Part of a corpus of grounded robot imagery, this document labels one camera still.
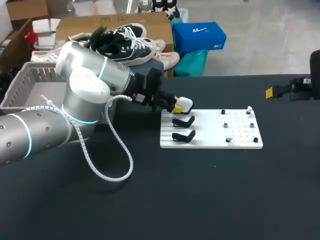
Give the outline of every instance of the black sneaker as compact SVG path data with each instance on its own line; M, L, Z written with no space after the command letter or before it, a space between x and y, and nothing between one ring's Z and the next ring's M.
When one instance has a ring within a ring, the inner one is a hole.
M89 43L85 46L93 51L104 45L110 45L115 41L130 36L132 38L145 38L147 36L146 28L139 23L131 23L120 26L112 31L105 32L106 28L99 27L90 37Z
M163 12L165 10L165 1L166 0L152 0L153 11L155 11L155 12Z
M177 0L165 0L164 10L170 21L174 18L180 18L180 12L177 8Z
M122 38L96 51L123 65L136 66L148 62L156 54L157 46L147 38Z

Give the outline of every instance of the red object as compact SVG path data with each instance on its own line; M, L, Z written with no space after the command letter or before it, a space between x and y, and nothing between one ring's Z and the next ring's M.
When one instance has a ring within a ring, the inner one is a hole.
M24 39L30 45L31 50L35 51L36 49L34 48L34 44L38 40L38 34L34 33L33 28L30 28L29 30L25 31Z

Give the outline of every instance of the blue shoebox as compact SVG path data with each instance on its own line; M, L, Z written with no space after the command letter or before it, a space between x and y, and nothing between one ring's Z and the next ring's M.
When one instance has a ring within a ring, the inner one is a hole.
M216 22L177 23L172 31L176 47L181 53L220 50L227 40L227 35Z

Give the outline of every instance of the black clip holder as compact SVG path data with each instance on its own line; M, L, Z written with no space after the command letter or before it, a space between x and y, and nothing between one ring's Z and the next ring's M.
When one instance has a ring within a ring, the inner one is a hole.
M190 132L189 136L181 135L179 133L172 133L172 138L173 138L173 141L184 142L188 144L192 141L195 135L196 135L196 130L193 130L192 132Z
M190 117L189 121L182 121L180 119L173 118L172 123L173 123L174 127L176 127L176 125L177 125L178 127L188 129L194 123L195 119L196 119L195 116Z

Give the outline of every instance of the shoe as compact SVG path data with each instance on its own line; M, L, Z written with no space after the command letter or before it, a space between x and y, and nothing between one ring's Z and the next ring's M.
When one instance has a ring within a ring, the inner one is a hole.
M163 40L154 40L156 50L162 53L166 48L166 42Z
M165 1L166 0L152 0L153 11L163 12L165 9Z
M136 66L148 62L156 54L157 47L151 39L127 34L109 45L97 48L96 51L123 65Z
M165 0L164 11L170 21L174 18L180 18L180 12L177 8L177 0Z
M91 38L91 33L79 33L74 36L69 36L68 40L73 43L77 43L81 46L85 46L89 39ZM62 47L50 50L50 51L33 51L31 54L31 62L34 63L56 63L57 58L61 52Z
M33 63L56 63L61 49L51 51L33 51L31 54L31 62Z
M176 52L159 52L157 51L153 57L155 60L158 60L163 63L164 70L169 70L178 64L180 61L180 56Z
M139 1L139 13L151 13L153 10L152 0L140 0Z
M100 27L92 34L89 44L85 47L97 51L98 48L113 44L117 40L123 39L124 36L130 38L145 38L147 36L147 30L139 23L123 25L108 32L103 31Z

